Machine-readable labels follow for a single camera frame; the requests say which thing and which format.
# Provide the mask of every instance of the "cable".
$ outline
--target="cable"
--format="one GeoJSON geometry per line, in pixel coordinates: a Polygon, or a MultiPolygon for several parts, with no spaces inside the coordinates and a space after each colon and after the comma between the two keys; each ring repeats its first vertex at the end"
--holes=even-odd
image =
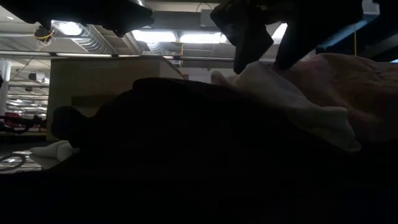
{"type": "Polygon", "coordinates": [[[34,34],[33,35],[35,36],[36,39],[46,39],[47,40],[47,38],[51,37],[54,34],[54,32],[55,32],[55,29],[53,29],[49,35],[46,35],[44,37],[37,37],[36,35],[34,35],[34,34]]]}
{"type": "Polygon", "coordinates": [[[205,2],[201,2],[201,3],[199,3],[199,5],[198,5],[198,7],[197,7],[196,12],[198,12],[199,7],[200,7],[202,4],[206,4],[208,7],[210,7],[211,10],[213,10],[213,7],[212,7],[211,5],[209,5],[208,3],[205,3],[205,2]]]}
{"type": "Polygon", "coordinates": [[[181,55],[184,54],[184,43],[181,43],[181,55]]]}
{"type": "Polygon", "coordinates": [[[15,79],[15,77],[17,77],[19,74],[21,74],[21,72],[28,66],[28,64],[33,60],[33,58],[35,58],[34,56],[25,64],[25,66],[19,70],[19,72],[17,73],[17,75],[14,75],[14,77],[10,78],[10,81],[12,81],[13,79],[15,79]]]}
{"type": "Polygon", "coordinates": [[[13,158],[13,157],[18,157],[18,158],[20,158],[20,159],[21,159],[20,163],[18,163],[16,166],[13,166],[13,167],[2,168],[2,169],[0,169],[0,172],[18,169],[18,168],[20,168],[22,165],[24,165],[25,162],[26,162],[26,158],[25,158],[24,155],[22,155],[22,154],[16,154],[16,153],[12,153],[12,154],[10,154],[10,155],[3,156],[2,158],[0,158],[0,162],[5,161],[6,159],[9,159],[9,158],[13,158]]]}
{"type": "Polygon", "coordinates": [[[208,7],[210,7],[211,10],[213,10],[213,7],[209,5],[208,3],[205,3],[208,7]]]}

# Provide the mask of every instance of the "wire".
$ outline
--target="wire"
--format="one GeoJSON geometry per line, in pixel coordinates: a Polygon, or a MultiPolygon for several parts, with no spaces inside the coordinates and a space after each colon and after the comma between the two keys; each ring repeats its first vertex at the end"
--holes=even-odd
{"type": "Polygon", "coordinates": [[[181,43],[181,55],[184,54],[184,43],[181,43]]]}
{"type": "Polygon", "coordinates": [[[9,159],[9,158],[12,158],[12,157],[18,157],[18,158],[21,159],[21,161],[20,161],[16,166],[0,169],[0,172],[18,169],[18,168],[20,168],[22,165],[24,165],[25,162],[26,162],[26,158],[25,158],[24,155],[22,155],[22,154],[16,154],[16,153],[12,153],[12,154],[10,154],[10,155],[3,156],[2,158],[0,158],[0,162],[5,161],[6,159],[9,159]]]}
{"type": "Polygon", "coordinates": [[[55,32],[55,29],[53,29],[49,35],[46,35],[44,37],[37,37],[36,35],[34,35],[34,34],[33,35],[36,37],[36,39],[46,39],[47,40],[49,37],[51,37],[54,34],[54,32],[55,32]]]}
{"type": "MultiPolygon", "coordinates": [[[[47,35],[47,36],[46,36],[44,42],[46,42],[47,39],[48,39],[53,33],[54,33],[54,30],[51,32],[50,35],[47,35]]],[[[42,45],[39,46],[39,47],[36,49],[36,51],[39,52],[43,47],[47,47],[48,45],[45,45],[44,43],[42,43],[42,45]]],[[[21,70],[19,70],[19,72],[17,73],[17,75],[14,75],[14,77],[10,78],[10,81],[13,80],[13,79],[15,79],[16,77],[18,77],[18,75],[21,74],[22,71],[24,71],[24,69],[29,65],[29,63],[30,63],[34,58],[35,58],[35,56],[33,56],[33,57],[25,64],[25,66],[24,66],[21,70]]]]}
{"type": "Polygon", "coordinates": [[[208,3],[205,3],[205,2],[201,2],[201,3],[199,3],[199,5],[198,5],[198,7],[197,7],[196,12],[198,12],[199,7],[200,7],[202,4],[206,4],[208,7],[210,7],[211,10],[213,10],[213,7],[212,7],[211,5],[209,5],[208,3]]]}

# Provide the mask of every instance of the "black object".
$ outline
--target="black object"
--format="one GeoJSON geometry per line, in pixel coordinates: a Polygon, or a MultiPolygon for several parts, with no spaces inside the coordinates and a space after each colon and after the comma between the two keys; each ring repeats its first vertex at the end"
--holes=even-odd
{"type": "Polygon", "coordinates": [[[329,36],[358,22],[363,15],[361,3],[337,0],[325,7],[323,1],[316,0],[229,0],[217,6],[211,18],[236,46],[236,73],[259,60],[272,45],[265,25],[288,23],[275,61],[278,69],[286,70],[329,36]]]}
{"type": "Polygon", "coordinates": [[[34,116],[33,119],[25,119],[25,118],[13,118],[7,116],[0,116],[0,119],[9,120],[15,124],[21,124],[25,126],[23,130],[15,130],[14,128],[9,128],[4,125],[3,122],[0,122],[0,131],[7,131],[9,133],[22,134],[27,132],[30,128],[32,128],[35,124],[40,125],[45,128],[47,125],[47,120],[40,118],[39,116],[34,116]]]}
{"type": "Polygon", "coordinates": [[[152,11],[130,0],[3,0],[1,6],[27,23],[39,22],[47,30],[51,20],[101,25],[118,37],[153,23],[152,11]]]}
{"type": "Polygon", "coordinates": [[[48,42],[52,38],[52,30],[44,28],[43,26],[39,26],[38,29],[35,30],[34,35],[37,40],[41,42],[48,42]]]}
{"type": "Polygon", "coordinates": [[[24,165],[26,163],[25,156],[22,155],[22,154],[17,154],[17,153],[12,153],[10,155],[3,156],[2,158],[0,158],[0,162],[5,161],[6,159],[13,158],[13,157],[18,157],[18,158],[21,159],[21,161],[16,166],[0,168],[0,172],[11,171],[11,170],[14,170],[14,169],[18,169],[18,168],[20,168],[22,165],[24,165]]]}
{"type": "Polygon", "coordinates": [[[63,106],[54,111],[51,125],[52,134],[62,140],[69,140],[74,148],[79,148],[87,132],[89,119],[71,106],[63,106]]]}

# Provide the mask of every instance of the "ceiling duct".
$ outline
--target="ceiling duct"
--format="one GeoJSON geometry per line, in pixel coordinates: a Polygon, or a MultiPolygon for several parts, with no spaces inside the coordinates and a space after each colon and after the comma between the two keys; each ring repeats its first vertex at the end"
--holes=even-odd
{"type": "Polygon", "coordinates": [[[74,35],[71,35],[65,33],[65,30],[63,28],[65,27],[64,26],[65,23],[70,24],[71,22],[52,21],[52,25],[56,27],[60,32],[63,32],[65,35],[82,37],[81,39],[73,38],[72,41],[74,41],[80,47],[85,49],[88,53],[99,53],[99,54],[116,53],[116,51],[107,43],[107,41],[103,39],[101,34],[95,29],[93,25],[88,25],[87,27],[85,27],[81,24],[73,23],[74,30],[78,30],[79,32],[76,32],[74,35]]]}
{"type": "Polygon", "coordinates": [[[152,54],[155,55],[165,55],[166,50],[162,46],[160,42],[156,43],[147,43],[149,50],[152,52],[152,54]]]}

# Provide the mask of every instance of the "wall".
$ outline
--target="wall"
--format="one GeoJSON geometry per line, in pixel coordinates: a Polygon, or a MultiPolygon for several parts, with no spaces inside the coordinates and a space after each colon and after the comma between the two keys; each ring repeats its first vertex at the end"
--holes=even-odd
{"type": "Polygon", "coordinates": [[[232,68],[180,68],[183,74],[189,75],[189,80],[210,83],[213,71],[221,72],[225,77],[236,75],[232,68]]]}

